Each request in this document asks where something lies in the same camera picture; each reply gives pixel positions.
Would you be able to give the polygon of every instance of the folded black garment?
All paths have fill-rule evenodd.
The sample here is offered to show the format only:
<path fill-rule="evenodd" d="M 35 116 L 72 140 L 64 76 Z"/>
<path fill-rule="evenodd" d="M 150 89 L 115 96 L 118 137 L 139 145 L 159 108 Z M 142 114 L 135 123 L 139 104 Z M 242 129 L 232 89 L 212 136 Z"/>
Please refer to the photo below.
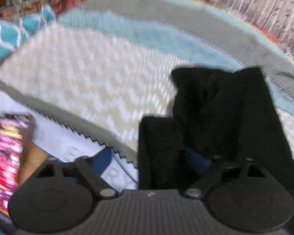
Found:
<path fill-rule="evenodd" d="M 198 178 L 185 150 L 205 158 L 253 158 L 294 198 L 294 160 L 259 68 L 235 73 L 179 68 L 172 118 L 144 117 L 139 130 L 139 188 L 179 189 Z M 294 234 L 294 216 L 287 226 Z"/>

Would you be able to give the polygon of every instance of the gray fabric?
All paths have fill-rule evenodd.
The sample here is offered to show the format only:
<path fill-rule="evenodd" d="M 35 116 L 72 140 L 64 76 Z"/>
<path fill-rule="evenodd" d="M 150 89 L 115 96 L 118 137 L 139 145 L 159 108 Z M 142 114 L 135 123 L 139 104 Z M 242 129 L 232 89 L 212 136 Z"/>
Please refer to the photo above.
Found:
<path fill-rule="evenodd" d="M 254 36 L 214 17 L 205 9 L 178 7 L 163 0 L 86 0 L 82 10 L 112 10 L 144 20 L 174 25 L 221 48 L 246 66 L 259 65 L 263 73 L 294 99 L 293 65 L 261 45 Z"/>
<path fill-rule="evenodd" d="M 0 90 L 6 92 L 15 101 L 28 106 L 40 114 L 48 115 L 49 118 L 54 119 L 60 124 L 64 124 L 66 127 L 70 127 L 72 131 L 82 132 L 86 138 L 90 137 L 93 141 L 98 141 L 100 144 L 113 147 L 115 151 L 120 153 L 121 157 L 125 157 L 137 168 L 137 152 L 117 141 L 109 131 L 56 106 L 32 96 L 25 96 L 1 80 Z"/>
<path fill-rule="evenodd" d="M 58 235 L 251 235 L 216 221 L 200 200 L 186 199 L 177 190 L 124 191 L 100 201 L 80 225 Z M 17 231 L 15 235 L 34 235 Z M 288 235 L 285 229 L 263 235 Z"/>

